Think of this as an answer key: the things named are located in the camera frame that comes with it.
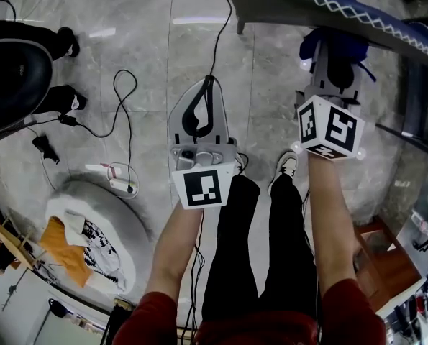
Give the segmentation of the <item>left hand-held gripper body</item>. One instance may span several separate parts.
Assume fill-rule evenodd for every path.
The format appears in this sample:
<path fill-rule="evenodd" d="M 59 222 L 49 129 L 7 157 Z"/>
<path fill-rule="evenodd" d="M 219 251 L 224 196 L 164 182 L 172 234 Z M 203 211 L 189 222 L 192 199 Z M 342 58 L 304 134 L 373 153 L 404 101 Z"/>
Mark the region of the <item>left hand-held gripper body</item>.
<path fill-rule="evenodd" d="M 225 144 L 176 145 L 172 179 L 185 209 L 220 207 L 227 204 L 234 176 L 236 140 Z"/>

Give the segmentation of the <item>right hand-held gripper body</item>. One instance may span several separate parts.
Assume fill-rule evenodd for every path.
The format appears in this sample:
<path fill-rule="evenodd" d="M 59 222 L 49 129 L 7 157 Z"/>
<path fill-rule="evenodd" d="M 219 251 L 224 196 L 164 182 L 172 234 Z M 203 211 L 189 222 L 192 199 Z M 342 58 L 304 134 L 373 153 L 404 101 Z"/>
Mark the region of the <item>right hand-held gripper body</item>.
<path fill-rule="evenodd" d="M 349 111 L 357 101 L 343 94 L 342 89 L 331 85 L 309 85 L 296 93 L 296 153 L 307 151 L 330 161 L 365 158 L 366 151 L 360 147 L 365 122 Z"/>

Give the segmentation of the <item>blue wiping cloth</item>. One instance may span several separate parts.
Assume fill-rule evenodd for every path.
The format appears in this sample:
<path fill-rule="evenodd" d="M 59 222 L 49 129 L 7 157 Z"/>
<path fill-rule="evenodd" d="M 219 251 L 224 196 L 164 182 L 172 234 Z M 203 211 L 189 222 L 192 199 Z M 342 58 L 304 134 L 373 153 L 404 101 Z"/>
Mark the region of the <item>blue wiping cloth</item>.
<path fill-rule="evenodd" d="M 369 48 L 367 40 L 336 29 L 319 27 L 304 37 L 300 45 L 299 57 L 302 60 L 313 58 L 319 42 L 326 42 L 329 51 L 336 58 L 346 59 L 350 64 L 359 66 L 373 82 L 377 81 L 376 77 L 363 65 Z"/>

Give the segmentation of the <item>grey chair with blue seat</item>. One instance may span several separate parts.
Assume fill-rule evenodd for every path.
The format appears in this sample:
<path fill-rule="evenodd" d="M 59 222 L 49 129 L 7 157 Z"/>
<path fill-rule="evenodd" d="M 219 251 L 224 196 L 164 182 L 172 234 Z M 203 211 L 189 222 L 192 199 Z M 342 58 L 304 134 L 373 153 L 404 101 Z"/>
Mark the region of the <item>grey chair with blue seat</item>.
<path fill-rule="evenodd" d="M 237 33 L 247 23 L 327 27 L 428 66 L 428 26 L 397 19 L 357 0 L 231 0 Z"/>

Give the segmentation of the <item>person's right forearm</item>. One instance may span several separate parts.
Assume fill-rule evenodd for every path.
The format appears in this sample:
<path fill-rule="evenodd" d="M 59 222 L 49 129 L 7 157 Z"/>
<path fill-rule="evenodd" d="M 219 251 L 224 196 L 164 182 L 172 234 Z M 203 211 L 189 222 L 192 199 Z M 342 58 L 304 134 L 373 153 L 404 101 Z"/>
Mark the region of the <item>person's right forearm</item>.
<path fill-rule="evenodd" d="M 308 154 L 311 226 L 320 292 L 356 278 L 353 266 L 355 232 L 336 165 Z"/>

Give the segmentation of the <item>person's left forearm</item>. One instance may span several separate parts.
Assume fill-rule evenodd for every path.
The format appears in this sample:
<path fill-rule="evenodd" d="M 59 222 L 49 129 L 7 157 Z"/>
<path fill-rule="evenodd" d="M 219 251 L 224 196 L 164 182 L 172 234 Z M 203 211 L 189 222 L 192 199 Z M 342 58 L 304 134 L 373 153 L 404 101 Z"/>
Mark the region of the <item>person's left forearm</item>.
<path fill-rule="evenodd" d="M 146 293 L 163 293 L 178 302 L 181 282 L 194 250 L 202 209 L 176 204 L 155 246 Z"/>

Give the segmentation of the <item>person's right shoe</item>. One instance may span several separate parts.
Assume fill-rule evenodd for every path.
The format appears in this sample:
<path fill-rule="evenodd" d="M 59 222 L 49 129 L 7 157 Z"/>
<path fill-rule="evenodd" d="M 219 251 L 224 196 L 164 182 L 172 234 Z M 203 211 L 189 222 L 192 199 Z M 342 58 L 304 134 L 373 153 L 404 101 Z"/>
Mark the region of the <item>person's right shoe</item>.
<path fill-rule="evenodd" d="M 272 187 L 275 181 L 282 176 L 287 175 L 291 180 L 294 179 L 298 167 L 298 156 L 293 150 L 286 150 L 278 159 L 274 177 L 268 186 L 268 195 L 271 196 Z"/>

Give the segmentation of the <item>person's leg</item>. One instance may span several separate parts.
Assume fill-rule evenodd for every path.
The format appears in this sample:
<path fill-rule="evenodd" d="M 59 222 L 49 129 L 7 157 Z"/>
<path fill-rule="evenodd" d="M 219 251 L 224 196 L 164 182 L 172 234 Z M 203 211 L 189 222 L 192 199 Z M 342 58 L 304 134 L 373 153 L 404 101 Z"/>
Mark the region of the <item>person's leg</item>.
<path fill-rule="evenodd" d="M 270 190 L 269 269 L 261 308 L 317 318 L 319 289 L 314 256 L 304 230 L 302 199 L 293 179 L 277 177 Z"/>
<path fill-rule="evenodd" d="M 204 293 L 204 322 L 249 313 L 258 301 L 250 265 L 249 232 L 260 188 L 244 175 L 232 179 L 228 201 L 217 227 L 217 248 Z"/>

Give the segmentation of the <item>grey round pouf basket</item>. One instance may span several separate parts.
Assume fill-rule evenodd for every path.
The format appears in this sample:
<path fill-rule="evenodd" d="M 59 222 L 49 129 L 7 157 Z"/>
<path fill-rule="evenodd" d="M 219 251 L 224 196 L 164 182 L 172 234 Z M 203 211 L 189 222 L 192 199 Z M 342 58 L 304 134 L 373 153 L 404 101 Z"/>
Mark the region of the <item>grey round pouf basket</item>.
<path fill-rule="evenodd" d="M 119 255 L 127 281 L 124 293 L 143 290 L 152 250 L 145 228 L 133 210 L 108 190 L 81 180 L 64 184 L 47 202 L 46 216 L 63 220 L 65 211 L 81 215 L 101 229 Z"/>

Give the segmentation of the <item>person's right leg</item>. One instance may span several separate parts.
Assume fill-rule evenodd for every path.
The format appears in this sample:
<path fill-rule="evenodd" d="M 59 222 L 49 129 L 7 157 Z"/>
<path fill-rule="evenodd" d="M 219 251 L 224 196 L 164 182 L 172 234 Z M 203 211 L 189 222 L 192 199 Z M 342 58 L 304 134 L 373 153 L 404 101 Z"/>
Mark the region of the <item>person's right leg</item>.
<path fill-rule="evenodd" d="M 293 179 L 277 177 L 270 190 L 269 269 L 261 308 L 317 318 L 319 289 L 314 256 L 304 230 L 302 199 Z"/>

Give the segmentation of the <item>black power adapter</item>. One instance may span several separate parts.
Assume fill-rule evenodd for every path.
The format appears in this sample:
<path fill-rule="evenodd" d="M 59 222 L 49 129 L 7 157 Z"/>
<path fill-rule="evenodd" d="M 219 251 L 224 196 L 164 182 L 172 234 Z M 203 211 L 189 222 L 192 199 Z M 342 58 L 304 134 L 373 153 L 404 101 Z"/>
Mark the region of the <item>black power adapter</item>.
<path fill-rule="evenodd" d="M 60 162 L 55 150 L 51 147 L 49 139 L 45 134 L 35 137 L 32 140 L 33 146 L 39 150 L 42 154 L 42 158 L 45 160 L 52 160 L 56 165 Z"/>

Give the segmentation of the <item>white countertop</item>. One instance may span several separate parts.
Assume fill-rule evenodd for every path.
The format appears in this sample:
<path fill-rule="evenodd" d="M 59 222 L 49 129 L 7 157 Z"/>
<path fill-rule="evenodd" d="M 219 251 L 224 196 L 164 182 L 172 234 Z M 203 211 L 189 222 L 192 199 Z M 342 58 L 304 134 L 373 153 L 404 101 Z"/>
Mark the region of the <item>white countertop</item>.
<path fill-rule="evenodd" d="M 385 318 L 380 316 L 388 325 L 390 345 L 428 344 L 428 250 L 419 252 L 412 246 L 413 241 L 421 244 L 428 239 L 428 222 L 419 217 L 413 211 L 396 238 L 424 278 L 424 283 Z"/>

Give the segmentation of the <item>cream cloth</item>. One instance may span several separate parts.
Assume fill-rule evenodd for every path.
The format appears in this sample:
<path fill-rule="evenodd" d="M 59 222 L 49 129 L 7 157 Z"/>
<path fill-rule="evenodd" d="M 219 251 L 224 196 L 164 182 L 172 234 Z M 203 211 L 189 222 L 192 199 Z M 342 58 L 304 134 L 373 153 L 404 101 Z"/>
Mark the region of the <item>cream cloth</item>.
<path fill-rule="evenodd" d="M 65 238 L 69 245 L 88 246 L 87 239 L 82 234 L 86 222 L 83 216 L 65 211 L 62 222 L 65 227 Z"/>

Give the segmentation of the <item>person's red shirt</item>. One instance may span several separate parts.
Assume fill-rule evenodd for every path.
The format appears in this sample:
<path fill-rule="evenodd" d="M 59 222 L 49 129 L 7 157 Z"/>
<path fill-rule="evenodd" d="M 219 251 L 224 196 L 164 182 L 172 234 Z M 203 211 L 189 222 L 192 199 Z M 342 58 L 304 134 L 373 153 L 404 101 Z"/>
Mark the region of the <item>person's red shirt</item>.
<path fill-rule="evenodd" d="M 164 293 L 143 296 L 113 345 L 177 345 L 177 307 Z M 197 345 L 386 345 L 386 325 L 355 280 L 333 285 L 322 298 L 322 329 L 295 311 L 267 310 L 204 321 Z"/>

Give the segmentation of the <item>wooden stool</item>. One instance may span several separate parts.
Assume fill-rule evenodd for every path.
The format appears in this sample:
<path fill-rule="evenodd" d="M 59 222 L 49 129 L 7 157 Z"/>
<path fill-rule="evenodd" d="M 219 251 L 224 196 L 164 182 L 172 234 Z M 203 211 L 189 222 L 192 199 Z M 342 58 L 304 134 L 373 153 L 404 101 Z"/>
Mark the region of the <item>wooden stool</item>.
<path fill-rule="evenodd" d="M 4 222 L 0 224 L 0 240 L 5 245 L 5 247 L 11 252 L 11 254 L 18 260 L 22 265 L 24 265 L 27 269 L 33 271 L 35 265 L 40 261 L 42 256 L 46 253 L 44 249 L 39 255 L 36 257 L 30 254 L 25 248 L 25 243 L 29 240 L 31 236 L 31 232 L 29 232 L 22 240 L 19 239 L 18 236 L 13 235 L 10 231 L 5 227 L 7 223 L 11 221 L 9 217 L 6 217 Z"/>

